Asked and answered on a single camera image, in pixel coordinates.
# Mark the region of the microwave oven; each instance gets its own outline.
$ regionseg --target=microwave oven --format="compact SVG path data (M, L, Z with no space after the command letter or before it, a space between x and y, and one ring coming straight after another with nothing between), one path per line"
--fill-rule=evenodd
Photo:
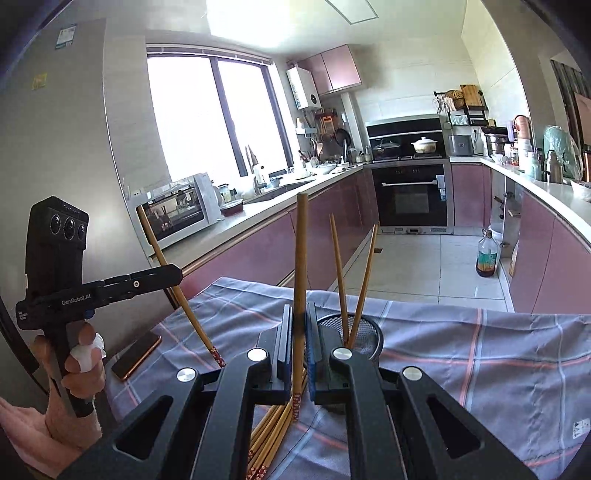
M139 243L149 257L154 255L154 249L139 221L136 211L138 206L144 209L162 249L223 218L216 192L207 173L198 173L150 192L135 195L127 201L127 205Z

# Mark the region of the cooking oil bottle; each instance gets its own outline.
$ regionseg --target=cooking oil bottle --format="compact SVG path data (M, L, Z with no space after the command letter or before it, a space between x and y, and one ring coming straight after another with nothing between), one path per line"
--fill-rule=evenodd
M478 242L476 271L481 277L492 277L495 274L498 255L499 245L492 239L492 232L487 230L486 236Z

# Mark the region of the kitchen counter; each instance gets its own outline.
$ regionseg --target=kitchen counter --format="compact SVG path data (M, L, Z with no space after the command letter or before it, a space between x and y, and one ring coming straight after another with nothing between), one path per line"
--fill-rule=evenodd
M273 215L288 209L296 203L298 193L312 195L353 175L354 173L359 172L361 169L362 166L356 166L340 173L329 173L327 175L308 177L301 180L286 179L286 181L281 183L280 186L310 179L315 180L271 200L245 204L242 212L230 217L224 217L224 220L165 248L163 250L164 256L169 263L184 268L225 242L240 235L242 232L245 232L249 228L252 228ZM153 255L150 260L154 266L158 265L158 260L155 255Z
M454 163L481 163L507 176L548 205L591 245L591 203L574 198L570 185L533 180L517 167L502 166L488 157L450 157Z

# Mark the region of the sticker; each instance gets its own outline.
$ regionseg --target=sticker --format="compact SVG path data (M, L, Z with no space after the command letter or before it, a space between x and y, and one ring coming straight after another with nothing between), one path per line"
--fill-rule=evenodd
M57 36L56 50L72 45L72 42L74 41L74 32L76 32L75 25L62 28L60 34Z
M39 75L35 75L33 77L33 85L31 86L31 90L38 90L45 85L47 85L47 73L40 73Z
M591 421L589 419L574 422L573 440L587 435L589 432L591 432Z
M484 254L478 252L478 260L476 261L476 267L481 272L495 271L496 266L496 254Z

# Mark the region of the mesh strainer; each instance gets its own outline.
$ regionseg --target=mesh strainer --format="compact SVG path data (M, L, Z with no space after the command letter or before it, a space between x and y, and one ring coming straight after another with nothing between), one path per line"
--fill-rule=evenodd
M353 325L353 318L353 315L349 315L349 331ZM318 324L334 328L339 332L341 340L343 339L343 323L341 321L340 313L322 317L318 320ZM361 317L357 337L355 337L355 343L353 344L353 350L367 357L377 367L379 354L382 353L383 348L384 334L382 333L381 328L372 319ZM326 410L334 413L345 413L345 405L341 403L322 406L326 408Z

